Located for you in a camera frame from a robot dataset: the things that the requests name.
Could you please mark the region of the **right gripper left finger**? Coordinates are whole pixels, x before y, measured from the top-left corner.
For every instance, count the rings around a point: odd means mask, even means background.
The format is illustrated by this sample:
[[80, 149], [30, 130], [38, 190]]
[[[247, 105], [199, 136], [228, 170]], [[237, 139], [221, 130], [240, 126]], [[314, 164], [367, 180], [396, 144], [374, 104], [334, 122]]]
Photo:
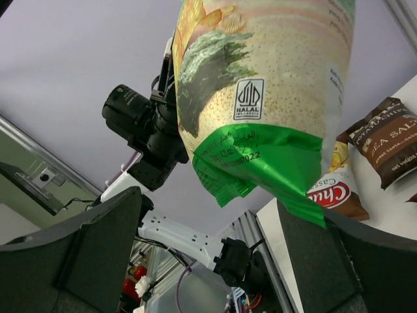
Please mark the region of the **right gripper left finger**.
[[116, 312], [141, 202], [131, 187], [1, 245], [1, 311]]

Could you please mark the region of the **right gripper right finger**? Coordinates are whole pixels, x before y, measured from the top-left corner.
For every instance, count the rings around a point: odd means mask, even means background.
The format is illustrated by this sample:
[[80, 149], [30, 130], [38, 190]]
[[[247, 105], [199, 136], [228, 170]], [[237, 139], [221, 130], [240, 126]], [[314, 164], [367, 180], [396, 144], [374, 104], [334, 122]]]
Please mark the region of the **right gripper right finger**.
[[278, 213], [304, 312], [415, 312], [416, 241], [324, 212]]

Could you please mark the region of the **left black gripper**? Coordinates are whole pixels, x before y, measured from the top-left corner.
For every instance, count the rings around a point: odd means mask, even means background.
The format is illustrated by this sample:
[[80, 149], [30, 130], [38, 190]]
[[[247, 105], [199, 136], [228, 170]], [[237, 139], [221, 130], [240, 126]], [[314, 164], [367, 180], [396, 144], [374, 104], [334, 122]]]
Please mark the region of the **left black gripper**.
[[148, 190], [160, 188], [177, 163], [188, 162], [177, 108], [160, 92], [153, 91], [145, 98], [126, 85], [118, 85], [105, 101], [102, 117], [110, 130], [141, 155], [128, 173]]

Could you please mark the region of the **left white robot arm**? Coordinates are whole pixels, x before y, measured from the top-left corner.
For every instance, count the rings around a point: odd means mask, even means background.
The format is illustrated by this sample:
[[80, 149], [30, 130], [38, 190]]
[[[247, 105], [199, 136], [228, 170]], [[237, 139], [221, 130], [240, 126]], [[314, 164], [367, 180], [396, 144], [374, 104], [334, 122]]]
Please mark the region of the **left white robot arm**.
[[[160, 188], [173, 168], [189, 160], [177, 126], [175, 90], [153, 90], [145, 98], [126, 85], [118, 85], [102, 108], [106, 125], [139, 153], [122, 168], [100, 196], [104, 203], [132, 186], [142, 192]], [[230, 237], [213, 237], [179, 224], [154, 210], [142, 197], [137, 233], [183, 252], [221, 276], [230, 287], [261, 293], [268, 282], [266, 271], [255, 260], [255, 248]]]

